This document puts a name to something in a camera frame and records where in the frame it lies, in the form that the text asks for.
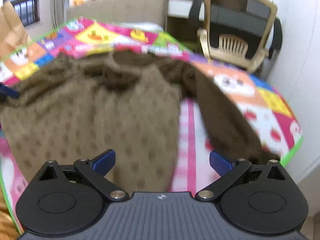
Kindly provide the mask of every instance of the yellow square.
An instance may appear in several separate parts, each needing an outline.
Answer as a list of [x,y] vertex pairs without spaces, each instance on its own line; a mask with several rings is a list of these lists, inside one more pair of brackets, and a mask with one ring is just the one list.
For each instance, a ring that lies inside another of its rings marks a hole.
[[33,73],[37,72],[39,67],[34,63],[29,63],[23,66],[21,69],[16,71],[14,75],[19,78],[20,80],[27,79],[28,77],[32,76]]
[[291,111],[288,109],[288,107],[283,102],[280,96],[263,88],[258,88],[258,90],[265,102],[267,103],[268,107],[272,111],[284,114],[288,117],[292,117]]
[[109,44],[118,36],[119,34],[108,31],[98,23],[94,23],[85,31],[76,35],[75,38],[88,44]]
[[105,53],[110,51],[113,51],[113,47],[111,46],[95,47],[93,49],[88,50],[87,55],[100,54],[100,53]]

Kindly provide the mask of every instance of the logo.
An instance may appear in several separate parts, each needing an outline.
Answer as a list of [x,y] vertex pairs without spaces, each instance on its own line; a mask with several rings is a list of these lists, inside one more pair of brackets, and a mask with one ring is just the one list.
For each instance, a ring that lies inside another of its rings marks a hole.
[[163,199],[165,199],[166,197],[167,197],[166,195],[161,194],[161,195],[158,196],[158,199],[163,200]]

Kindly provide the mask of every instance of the chair backrest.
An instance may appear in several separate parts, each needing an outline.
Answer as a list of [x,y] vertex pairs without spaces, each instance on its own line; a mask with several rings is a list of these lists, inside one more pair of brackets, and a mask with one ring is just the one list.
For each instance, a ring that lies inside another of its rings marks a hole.
[[[277,6],[268,0],[204,0],[210,57],[244,68],[257,62],[257,55],[264,58],[276,13]],[[235,42],[239,44],[238,50],[237,45],[231,50],[227,48],[231,42],[233,46]]]
[[152,22],[165,29],[168,0],[93,0],[67,9],[67,21],[94,18],[104,23]]
[[248,43],[237,36],[222,34],[219,37],[219,50],[235,57],[244,58],[248,50]]

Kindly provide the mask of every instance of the bed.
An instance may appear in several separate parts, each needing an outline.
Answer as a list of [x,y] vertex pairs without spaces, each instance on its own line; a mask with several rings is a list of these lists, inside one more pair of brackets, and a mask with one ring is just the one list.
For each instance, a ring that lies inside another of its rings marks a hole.
[[[302,140],[300,125],[276,89],[232,65],[194,54],[159,26],[111,25],[82,17],[71,20],[3,58],[0,81],[12,86],[31,76],[61,52],[77,58],[113,49],[131,49],[137,53],[150,51],[190,62],[212,78],[236,104],[256,131],[263,147],[281,155],[282,165],[285,166],[299,148]],[[209,164],[209,153],[213,149],[197,103],[191,98],[185,99],[180,105],[178,160],[170,191],[195,194],[217,180],[219,175]],[[12,156],[1,127],[0,158],[1,188],[12,219],[21,232],[15,205],[28,183]]]

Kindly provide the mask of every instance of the chair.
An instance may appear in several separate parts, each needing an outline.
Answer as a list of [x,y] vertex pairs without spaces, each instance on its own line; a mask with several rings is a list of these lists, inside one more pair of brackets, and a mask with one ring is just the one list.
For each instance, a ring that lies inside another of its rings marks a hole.
[[166,27],[168,0],[93,0],[67,9],[66,20],[85,17],[104,23],[151,22]]
[[[193,2],[188,19],[192,25],[200,26],[202,2]],[[265,45],[276,13],[277,6],[268,0],[204,0],[204,25],[197,32],[204,56],[255,72],[269,55]],[[282,31],[279,39],[274,42],[278,50]]]

